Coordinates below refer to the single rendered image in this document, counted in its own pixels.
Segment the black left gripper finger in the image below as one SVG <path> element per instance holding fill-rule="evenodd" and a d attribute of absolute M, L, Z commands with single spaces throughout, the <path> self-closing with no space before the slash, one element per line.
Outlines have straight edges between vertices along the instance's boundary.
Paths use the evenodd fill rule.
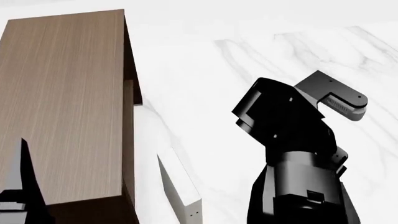
<path fill-rule="evenodd" d="M 2 191 L 3 202 L 17 202 L 26 205 L 45 206 L 45 201 L 35 177 L 29 145 L 23 138 L 18 143 L 16 157 Z"/>

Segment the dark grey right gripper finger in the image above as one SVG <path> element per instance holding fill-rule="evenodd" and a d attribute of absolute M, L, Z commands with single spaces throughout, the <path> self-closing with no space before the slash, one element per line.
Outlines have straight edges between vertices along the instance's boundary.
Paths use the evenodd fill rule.
<path fill-rule="evenodd" d="M 366 95 L 319 70 L 294 88 L 315 108 L 322 103 L 351 121 L 360 121 L 366 113 Z"/>

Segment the brown wooden cabinet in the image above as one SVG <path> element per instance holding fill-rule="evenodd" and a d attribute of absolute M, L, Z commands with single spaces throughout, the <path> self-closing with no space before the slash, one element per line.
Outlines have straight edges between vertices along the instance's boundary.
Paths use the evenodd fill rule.
<path fill-rule="evenodd" d="M 141 103 L 122 9 L 8 20 L 0 38 L 0 193 L 18 187 L 26 141 L 55 224 L 139 224 Z"/>

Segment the white flat panel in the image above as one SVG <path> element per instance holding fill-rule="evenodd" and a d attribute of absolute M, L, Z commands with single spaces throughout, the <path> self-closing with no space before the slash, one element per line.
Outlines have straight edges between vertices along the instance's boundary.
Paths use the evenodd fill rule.
<path fill-rule="evenodd" d="M 174 149 L 157 152 L 165 195 L 179 224 L 203 224 L 202 198 Z"/>

